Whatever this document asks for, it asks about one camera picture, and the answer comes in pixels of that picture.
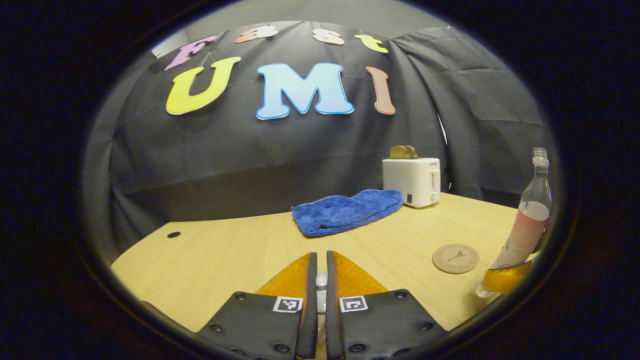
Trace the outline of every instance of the white toaster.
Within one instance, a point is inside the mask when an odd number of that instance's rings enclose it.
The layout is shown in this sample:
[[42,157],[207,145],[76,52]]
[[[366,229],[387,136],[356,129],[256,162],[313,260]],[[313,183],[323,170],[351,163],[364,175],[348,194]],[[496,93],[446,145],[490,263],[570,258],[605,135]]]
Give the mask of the white toaster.
[[440,201],[440,159],[384,159],[383,187],[402,191],[404,203],[423,208]]

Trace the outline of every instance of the light blue letter m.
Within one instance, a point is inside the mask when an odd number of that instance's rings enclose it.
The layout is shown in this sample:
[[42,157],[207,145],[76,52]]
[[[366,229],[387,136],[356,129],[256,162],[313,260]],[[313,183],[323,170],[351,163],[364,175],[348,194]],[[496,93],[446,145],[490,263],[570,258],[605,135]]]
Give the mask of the light blue letter m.
[[282,103],[282,93],[289,98],[299,113],[307,113],[316,91],[320,101],[316,111],[321,114],[349,114],[353,104],[347,101],[340,80],[342,67],[334,63],[317,63],[306,79],[287,64],[269,64],[257,71],[264,76],[264,105],[256,116],[261,120],[278,119],[291,112]]

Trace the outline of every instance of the foam letter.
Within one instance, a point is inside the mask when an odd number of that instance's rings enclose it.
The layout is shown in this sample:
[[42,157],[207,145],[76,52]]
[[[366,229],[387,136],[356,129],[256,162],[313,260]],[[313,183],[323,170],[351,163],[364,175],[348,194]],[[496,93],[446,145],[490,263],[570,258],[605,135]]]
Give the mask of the foam letter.
[[208,38],[203,38],[181,47],[180,51],[178,52],[178,55],[176,55],[173,61],[171,61],[171,64],[167,65],[164,68],[164,71],[167,71],[170,68],[176,67],[180,64],[186,63],[191,58],[189,55],[197,54],[200,50],[202,50],[202,48],[204,47],[204,45],[206,45],[206,43],[212,42],[215,39],[216,39],[216,35],[211,35]]
[[291,100],[299,113],[311,107],[316,91],[320,101],[316,111],[321,114],[348,114],[353,104],[347,101],[340,80],[342,67],[334,63],[317,63],[306,79],[287,64],[264,65],[257,72],[264,76],[264,106],[256,116],[261,120],[278,119],[289,114],[290,109],[282,103],[282,93]]
[[344,40],[340,38],[340,34],[335,31],[325,29],[314,29],[314,39],[327,44],[344,45]]
[[240,34],[240,37],[236,39],[236,44],[241,42],[251,41],[255,38],[267,38],[277,34],[275,26],[261,26],[259,28],[247,30]]
[[225,88],[231,75],[231,68],[240,61],[239,57],[226,58],[218,60],[211,64],[211,68],[216,70],[211,78],[209,87],[198,95],[189,95],[189,89],[196,75],[201,73],[204,68],[197,67],[187,70],[173,79],[173,87],[166,100],[166,111],[169,114],[181,115],[209,104],[217,99]]
[[386,72],[377,67],[367,66],[367,72],[373,78],[373,86],[376,89],[375,108],[379,113],[393,115],[396,113],[396,107],[391,103],[391,95],[389,94],[389,85],[387,79],[389,76]]
[[370,35],[356,35],[356,37],[362,40],[362,43],[364,44],[364,46],[368,47],[371,50],[379,51],[381,53],[389,52],[389,50],[378,45],[378,44],[382,44],[382,41],[375,39]]

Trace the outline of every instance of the gray wall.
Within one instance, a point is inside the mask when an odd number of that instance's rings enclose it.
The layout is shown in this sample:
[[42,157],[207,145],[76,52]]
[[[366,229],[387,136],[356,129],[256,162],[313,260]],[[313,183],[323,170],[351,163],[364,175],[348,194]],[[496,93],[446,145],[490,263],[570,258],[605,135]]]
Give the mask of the gray wall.
[[[281,20],[331,22],[387,38],[447,25],[434,15],[396,0],[242,0],[202,17],[184,31],[192,42],[238,26]],[[176,49],[184,44],[160,45],[167,53],[167,47]]]

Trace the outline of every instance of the bottle label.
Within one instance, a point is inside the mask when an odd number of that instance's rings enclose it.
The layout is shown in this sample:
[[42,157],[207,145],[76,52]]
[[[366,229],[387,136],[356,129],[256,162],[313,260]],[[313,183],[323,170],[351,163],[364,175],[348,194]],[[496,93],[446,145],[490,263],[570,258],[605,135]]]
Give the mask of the bottle label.
[[536,247],[549,218],[549,209],[539,202],[520,204],[511,234],[491,269],[522,264]]

